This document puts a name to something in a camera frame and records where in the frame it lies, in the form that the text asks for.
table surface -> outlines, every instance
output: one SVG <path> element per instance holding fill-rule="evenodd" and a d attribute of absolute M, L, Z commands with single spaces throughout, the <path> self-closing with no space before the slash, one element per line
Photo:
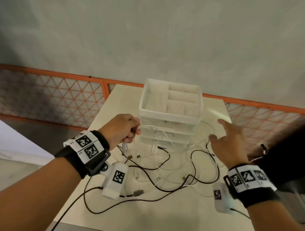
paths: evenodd
<path fill-rule="evenodd" d="M 139 102 L 143 88 L 117 84 L 102 109 L 92 122 L 89 130 L 97 130 L 120 113 L 130 113 L 138 116 Z M 222 100 L 203 98 L 204 115 L 202 121 L 210 124 L 218 137 L 224 136 L 223 127 L 217 123 L 217 119 L 231 121 Z M 206 139 L 212 129 L 205 123 L 200 123 L 194 139 L 201 141 Z M 111 152 L 117 160 L 124 160 L 118 148 Z M 200 166 L 200 179 L 213 181 L 217 172 L 215 164 L 208 155 L 198 155 L 196 164 Z M 220 167 L 220 181 L 226 175 L 227 169 L 216 159 Z M 68 206 L 84 192 L 89 177 L 83 179 L 73 194 L 58 213 L 55 221 L 61 217 Z M 94 176 L 87 189 L 101 186 L 104 176 Z M 140 198 L 154 200 L 166 193 L 153 189 L 144 193 Z M 85 207 L 83 199 L 79 199 L 61 220 L 63 223 L 91 229 L 114 231 L 114 230 L 254 230 L 249 219 L 233 213 L 233 215 L 218 213 L 214 206 L 212 185 L 197 184 L 186 187 L 172 193 L 158 202 L 131 201 L 122 203 L 102 214 L 91 214 Z M 92 190 L 86 194 L 86 201 L 92 211 L 103 211 L 110 206 L 123 201 L 102 197 L 99 190 Z M 234 201 L 234 208 L 248 214 L 240 201 Z"/>

right hand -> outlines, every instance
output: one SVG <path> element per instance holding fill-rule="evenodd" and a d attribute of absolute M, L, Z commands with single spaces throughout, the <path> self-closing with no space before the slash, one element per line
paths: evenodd
<path fill-rule="evenodd" d="M 218 139 L 213 134 L 209 135 L 214 154 L 228 169 L 238 164 L 248 164 L 249 160 L 242 128 L 223 119 L 218 119 L 217 121 L 224 127 L 226 136 Z"/>

concrete wall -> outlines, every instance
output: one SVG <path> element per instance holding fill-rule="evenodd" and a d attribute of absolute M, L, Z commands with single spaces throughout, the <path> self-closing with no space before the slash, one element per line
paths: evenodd
<path fill-rule="evenodd" d="M 10 0 L 0 63 L 305 108 L 304 0 Z"/>

left hand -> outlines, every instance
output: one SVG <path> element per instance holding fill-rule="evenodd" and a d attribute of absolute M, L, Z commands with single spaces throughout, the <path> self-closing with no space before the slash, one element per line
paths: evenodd
<path fill-rule="evenodd" d="M 135 135 L 140 135 L 140 119 L 130 114 L 118 114 L 98 131 L 103 134 L 113 150 L 120 143 L 132 143 Z"/>

forearm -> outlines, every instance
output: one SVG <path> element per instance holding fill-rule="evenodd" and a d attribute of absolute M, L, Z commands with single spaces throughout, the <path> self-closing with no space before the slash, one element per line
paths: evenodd
<path fill-rule="evenodd" d="M 81 181 L 63 157 L 0 192 L 0 230 L 45 231 Z"/>
<path fill-rule="evenodd" d="M 282 203 L 264 201 L 247 208 L 255 231 L 302 231 Z"/>

